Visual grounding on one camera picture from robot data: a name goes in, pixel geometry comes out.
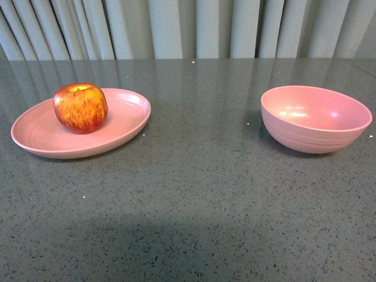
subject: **plate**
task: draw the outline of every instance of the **plate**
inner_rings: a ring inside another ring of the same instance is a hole
[[[151,113],[149,101],[124,89],[102,89],[108,104],[105,122],[94,132],[74,133],[55,115],[52,99],[37,104],[14,122],[11,135],[21,148],[53,159],[76,159],[112,150],[135,137]]]

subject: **curtain fold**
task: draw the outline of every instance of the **curtain fold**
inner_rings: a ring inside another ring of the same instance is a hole
[[[10,61],[376,58],[375,0],[0,0],[0,9],[0,59]]]

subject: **red apple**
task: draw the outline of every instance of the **red apple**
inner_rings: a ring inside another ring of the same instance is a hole
[[[53,97],[53,108],[61,124],[78,133],[94,131],[108,114],[103,91],[90,83],[61,87]]]

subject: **curtain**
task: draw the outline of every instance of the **curtain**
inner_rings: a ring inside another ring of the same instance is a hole
[[[0,0],[10,61],[376,58],[375,0]]]

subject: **pink bowl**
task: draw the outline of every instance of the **pink bowl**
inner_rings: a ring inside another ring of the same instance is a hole
[[[340,150],[372,122],[359,101],[328,89],[282,86],[261,97],[266,129],[281,144],[304,153]]]

